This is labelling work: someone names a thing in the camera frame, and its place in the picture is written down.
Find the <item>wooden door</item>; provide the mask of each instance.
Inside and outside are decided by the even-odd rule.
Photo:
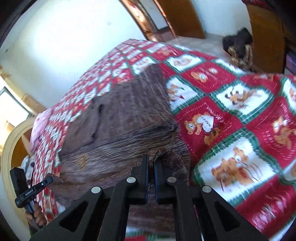
[[[247,6],[253,32],[253,69],[257,72],[283,73],[285,38],[282,23],[268,10]]]
[[[205,33],[190,0],[157,0],[176,35],[204,39]]]

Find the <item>bed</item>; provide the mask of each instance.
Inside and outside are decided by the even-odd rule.
[[[213,187],[264,235],[279,240],[296,213],[296,77],[247,73],[183,46],[129,39],[95,63],[54,106],[36,151],[33,183],[49,172],[59,175],[68,124],[93,97],[155,63],[190,150],[191,183]],[[63,210],[48,189],[37,201],[48,221]]]

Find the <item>green border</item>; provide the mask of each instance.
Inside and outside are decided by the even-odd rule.
[[[161,63],[161,61],[156,60],[156,59],[153,58],[151,55],[145,56],[145,57],[143,57],[143,58],[146,58],[146,57],[152,59],[152,60],[155,62],[155,63],[152,63],[152,64],[159,64],[159,63]],[[138,73],[138,74],[135,73],[135,71],[134,71],[134,69],[133,69],[133,65],[134,65],[134,64],[129,65],[129,66],[130,66],[130,68],[131,68],[131,72],[132,72],[132,74],[133,74],[134,76],[137,76],[137,75],[139,75],[141,72]]]
[[[293,181],[288,181],[285,178],[285,172],[288,170],[289,166],[294,162],[294,160],[286,167],[284,168],[280,173],[279,173],[279,181],[281,184],[283,185],[292,185],[296,191],[296,178]]]
[[[203,179],[201,177],[201,174],[200,174],[200,172],[198,170],[198,167],[202,163],[206,162],[206,160],[208,160],[209,158],[215,156],[221,150],[225,149],[226,147],[228,147],[231,144],[233,144],[235,141],[239,140],[241,137],[245,137],[245,138],[247,138],[249,140],[249,142],[251,143],[251,145],[253,147],[253,151],[256,153],[256,155],[260,159],[262,159],[263,161],[265,161],[272,168],[272,170],[275,172],[275,174],[272,177],[270,177],[269,179],[273,178],[276,174],[278,174],[281,171],[281,167],[278,164],[278,162],[276,161],[276,159],[274,159],[271,155],[265,153],[264,150],[260,147],[259,142],[258,142],[258,139],[256,138],[256,136],[252,132],[248,131],[246,128],[241,128],[238,131],[236,131],[235,133],[233,133],[232,135],[230,135],[227,138],[225,138],[220,143],[218,143],[216,146],[214,146],[211,150],[209,150],[202,157],[202,159],[199,161],[199,163],[195,166],[195,168],[193,170],[192,180],[196,184],[200,184],[201,186],[204,186],[205,183],[204,183],[204,181],[203,181]],[[246,191],[244,191],[243,193],[241,193],[239,196],[237,196],[237,197],[229,200],[228,202],[232,206],[236,206],[236,205],[240,204],[252,192],[254,192],[256,189],[260,188],[266,182],[268,182],[269,179],[266,180],[264,183],[259,183],[257,185],[254,185],[253,187],[247,189]]]
[[[242,76],[244,76],[244,75],[246,75],[246,74],[249,74],[249,73],[247,73],[247,72],[244,72],[242,69],[241,69],[241,71],[243,71],[244,73],[243,73],[243,74],[237,74],[236,72],[234,72],[234,71],[231,70],[230,68],[224,66],[223,64],[221,64],[221,63],[217,63],[218,60],[223,60],[223,59],[217,58],[217,59],[211,60],[211,62],[217,64],[218,66],[220,66],[221,68],[223,68],[223,69],[227,70],[228,72],[232,73],[232,74],[235,75],[236,77],[242,77]]]
[[[185,107],[190,106],[191,104],[195,103],[196,101],[199,101],[200,99],[202,99],[203,97],[205,97],[205,94],[197,87],[195,87],[194,85],[192,85],[190,82],[188,82],[187,80],[185,80],[184,78],[182,78],[179,75],[173,75],[171,76],[166,83],[168,83],[170,80],[172,79],[178,79],[182,84],[185,84],[187,86],[189,86],[194,92],[196,92],[197,96],[187,100],[186,102],[184,102],[183,104],[179,105],[176,109],[172,110],[172,114],[176,115],[178,114],[181,110],[183,110]]]
[[[223,91],[225,91],[226,89],[228,89],[229,87],[234,87],[238,84],[241,84],[244,87],[247,87],[249,89],[261,89],[264,90],[269,97],[260,105],[258,106],[256,109],[252,110],[250,113],[244,115],[242,114],[239,110],[229,110],[218,98],[217,95],[221,94]],[[274,100],[274,95],[273,93],[271,93],[267,88],[261,86],[249,86],[246,83],[242,82],[240,79],[237,79],[233,82],[231,82],[230,84],[225,84],[223,85],[220,89],[213,91],[209,94],[209,96],[211,97],[211,99],[216,102],[216,104],[223,109],[224,111],[227,111],[228,113],[236,116],[243,124],[247,124],[250,121],[254,120],[256,117],[258,117],[262,111],[264,111]]]
[[[194,64],[194,65],[192,65],[192,66],[189,66],[188,68],[185,68],[185,69],[182,70],[182,71],[177,70],[174,66],[172,66],[172,65],[168,62],[168,59],[170,59],[170,58],[181,58],[181,57],[184,56],[184,55],[190,55],[190,56],[195,57],[195,58],[198,57],[198,56],[196,56],[196,55],[194,55],[194,54],[185,53],[185,54],[182,54],[182,55],[180,55],[180,56],[176,56],[176,57],[170,56],[170,57],[168,57],[168,58],[164,61],[164,63],[165,63],[166,65],[168,65],[171,69],[173,69],[176,73],[182,74],[182,73],[186,72],[188,69],[192,69],[192,68],[194,68],[194,67],[197,66],[197,65],[203,64],[203,63],[206,61],[205,58],[203,58],[203,57],[198,57],[198,58],[201,60],[200,63],[197,63],[197,64]]]
[[[289,106],[289,110],[293,115],[296,115],[296,110],[294,108],[292,108],[292,106],[290,105],[290,101],[289,101],[289,97],[287,96],[287,94],[284,92],[284,85],[287,81],[290,81],[291,85],[296,89],[296,85],[292,82],[291,79],[289,79],[288,77],[282,77],[280,80],[281,83],[281,89],[278,93],[278,96],[282,96],[287,100],[287,104]]]

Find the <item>teddy bear print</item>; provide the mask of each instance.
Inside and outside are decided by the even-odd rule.
[[[191,61],[192,61],[192,59],[190,59],[190,58],[181,57],[177,60],[174,60],[173,65],[174,66],[186,66],[186,65],[190,64]]]
[[[290,135],[295,135],[296,129],[290,129],[287,120],[283,120],[282,116],[272,123],[272,127],[275,133],[274,140],[278,144],[286,146],[288,150],[291,150],[292,142],[290,140]]]
[[[269,81],[273,82],[274,76],[276,76],[276,74],[254,75],[253,79],[264,79],[264,80],[269,80]]]
[[[218,73],[218,70],[215,69],[215,68],[209,68],[209,71],[210,71],[212,74],[217,74],[217,73]]]
[[[207,81],[207,76],[204,73],[192,72],[191,76],[202,83],[206,83]]]
[[[202,124],[197,122],[198,118],[201,116],[201,114],[197,114],[192,117],[192,121],[184,121],[185,128],[189,135],[192,135],[193,133],[199,135],[202,131]]]
[[[138,63],[136,64],[136,70],[142,72],[148,66],[149,66],[149,59],[148,58],[143,58],[143,59],[139,60]]]
[[[247,163],[248,156],[244,151],[235,147],[233,149],[234,157],[225,160],[222,158],[221,164],[212,169],[212,175],[220,182],[221,188],[230,186],[235,182],[243,186],[258,181],[263,176],[260,168],[255,163]]]
[[[208,112],[205,112],[203,115],[210,116]],[[199,135],[202,131],[202,123],[199,123],[197,120],[201,117],[201,114],[194,115],[191,121],[184,121],[184,125],[189,135],[195,133]],[[210,146],[213,141],[220,135],[221,130],[219,128],[214,128],[208,132],[204,137],[204,142],[206,145]]]

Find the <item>brown blanket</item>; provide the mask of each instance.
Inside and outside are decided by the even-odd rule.
[[[161,69],[152,65],[133,80],[94,98],[85,113],[69,125],[59,153],[60,177],[50,174],[54,181],[49,188],[59,202],[69,206],[93,186],[115,186],[129,176],[143,154],[160,148],[177,155],[152,151],[149,162],[162,156],[176,177],[188,180],[189,152],[171,114]],[[154,199],[153,191],[150,194],[149,202]],[[153,203],[131,207],[129,224],[154,232],[173,232],[172,209]]]

